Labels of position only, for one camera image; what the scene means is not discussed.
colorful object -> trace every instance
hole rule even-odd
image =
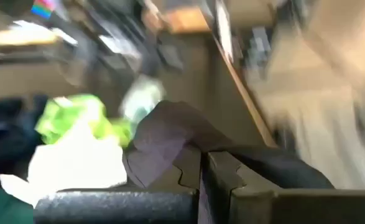
[[[42,135],[45,144],[55,144],[81,122],[88,123],[96,139],[116,136],[121,146],[126,146],[131,139],[129,122],[110,122],[105,117],[104,104],[93,95],[58,97],[48,101],[36,131]]]
[[[51,13],[55,10],[55,3],[51,0],[35,0],[30,10],[34,14],[43,17],[44,19],[49,19]]]

plastic bag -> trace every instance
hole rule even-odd
[[[38,146],[27,181],[0,175],[1,186],[35,207],[38,201],[65,189],[105,189],[127,182],[122,149],[112,136],[95,139],[85,122],[78,122],[56,144]]]
[[[164,88],[160,81],[141,75],[129,89],[121,103],[121,114],[132,124],[135,133],[138,123],[163,99]]]
[[[108,120],[104,104],[93,95],[58,97],[48,101],[36,130],[44,143],[55,144],[79,123],[86,123],[96,139],[114,136],[123,146],[130,140],[129,123]]]

